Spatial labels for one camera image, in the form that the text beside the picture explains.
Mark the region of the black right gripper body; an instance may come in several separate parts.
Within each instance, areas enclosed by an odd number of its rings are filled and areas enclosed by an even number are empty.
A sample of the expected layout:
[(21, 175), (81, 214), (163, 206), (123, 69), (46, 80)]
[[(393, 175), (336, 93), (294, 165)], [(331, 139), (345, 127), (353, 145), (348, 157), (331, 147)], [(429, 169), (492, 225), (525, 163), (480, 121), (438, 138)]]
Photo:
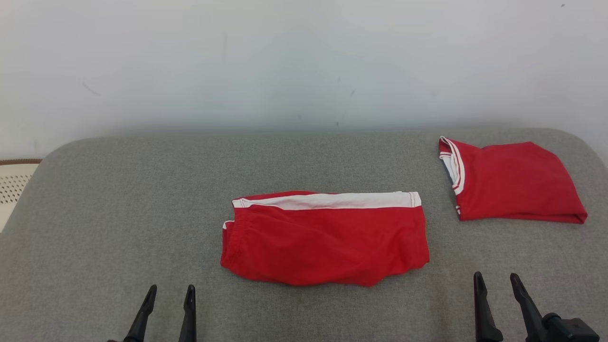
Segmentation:
[(543, 342), (599, 342), (600, 337), (580, 318), (562, 319), (556, 313), (543, 317), (547, 333)]

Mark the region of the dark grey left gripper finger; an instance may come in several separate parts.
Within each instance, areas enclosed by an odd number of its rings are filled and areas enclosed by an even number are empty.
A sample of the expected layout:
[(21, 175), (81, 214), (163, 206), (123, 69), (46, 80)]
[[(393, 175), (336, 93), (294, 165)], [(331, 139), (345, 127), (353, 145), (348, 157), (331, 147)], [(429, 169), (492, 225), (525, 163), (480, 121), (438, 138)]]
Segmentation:
[(196, 342), (196, 294), (194, 285), (189, 285), (185, 294), (184, 320), (178, 342)]
[(135, 316), (133, 324), (131, 324), (129, 332), (123, 339), (123, 342), (145, 342), (148, 318), (154, 310), (157, 290), (157, 285), (150, 286), (142, 305)]

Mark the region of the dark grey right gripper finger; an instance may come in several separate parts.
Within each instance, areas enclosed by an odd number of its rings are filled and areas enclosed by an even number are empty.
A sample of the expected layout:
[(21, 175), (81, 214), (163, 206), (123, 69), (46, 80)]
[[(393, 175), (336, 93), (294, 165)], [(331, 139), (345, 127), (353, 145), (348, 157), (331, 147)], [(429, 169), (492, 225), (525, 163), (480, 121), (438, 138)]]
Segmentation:
[(480, 271), (473, 277), (475, 342), (503, 342), (502, 332), (497, 329), (488, 303), (488, 290)]
[(511, 273), (510, 281), (515, 300), (520, 305), (525, 324), (525, 342), (542, 342), (546, 336), (546, 329), (543, 327), (542, 316), (538, 308), (527, 292), (519, 275)]

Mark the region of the red jersey with white sleeves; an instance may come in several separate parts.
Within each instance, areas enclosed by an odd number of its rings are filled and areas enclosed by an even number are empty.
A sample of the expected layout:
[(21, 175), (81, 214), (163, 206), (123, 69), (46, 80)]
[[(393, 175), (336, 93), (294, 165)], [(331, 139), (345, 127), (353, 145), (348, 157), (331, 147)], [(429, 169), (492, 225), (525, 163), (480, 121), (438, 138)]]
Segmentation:
[(461, 221), (532, 219), (583, 224), (575, 184), (560, 158), (533, 142), (476, 147), (441, 136), (439, 158)]

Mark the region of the red shorts with white stripes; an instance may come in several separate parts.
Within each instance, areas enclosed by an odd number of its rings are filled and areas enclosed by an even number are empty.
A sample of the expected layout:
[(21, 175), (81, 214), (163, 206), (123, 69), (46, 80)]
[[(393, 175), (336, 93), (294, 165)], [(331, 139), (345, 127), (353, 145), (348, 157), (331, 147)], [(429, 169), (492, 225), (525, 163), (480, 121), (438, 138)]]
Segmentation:
[(374, 286), (430, 261), (417, 192), (280, 192), (232, 200), (220, 264), (250, 281)]

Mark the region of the grey fabric sofa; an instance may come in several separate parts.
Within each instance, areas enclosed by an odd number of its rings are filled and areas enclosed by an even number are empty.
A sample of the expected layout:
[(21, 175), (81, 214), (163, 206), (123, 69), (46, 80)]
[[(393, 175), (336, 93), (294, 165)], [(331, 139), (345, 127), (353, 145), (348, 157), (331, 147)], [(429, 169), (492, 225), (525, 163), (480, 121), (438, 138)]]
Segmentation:
[[(553, 152), (586, 223), (460, 222), (440, 136)], [(418, 192), (430, 263), (371, 288), (222, 268), (231, 200), (285, 190)], [(146, 342), (176, 342), (190, 284), (200, 342), (473, 342), (476, 271), (505, 342), (526, 337), (511, 273), (541, 314), (581, 318), (608, 342), (608, 168), (582, 139), (538, 128), (83, 139), (43, 159), (0, 233), (0, 342), (122, 340), (151, 285)]]

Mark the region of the cream perforated laundry basket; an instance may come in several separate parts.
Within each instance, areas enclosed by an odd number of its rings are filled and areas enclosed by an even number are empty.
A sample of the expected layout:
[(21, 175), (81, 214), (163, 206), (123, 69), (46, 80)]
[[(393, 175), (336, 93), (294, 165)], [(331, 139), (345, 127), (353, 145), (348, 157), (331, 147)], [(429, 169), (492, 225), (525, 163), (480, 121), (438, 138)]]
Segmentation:
[(41, 159), (0, 160), (0, 233)]

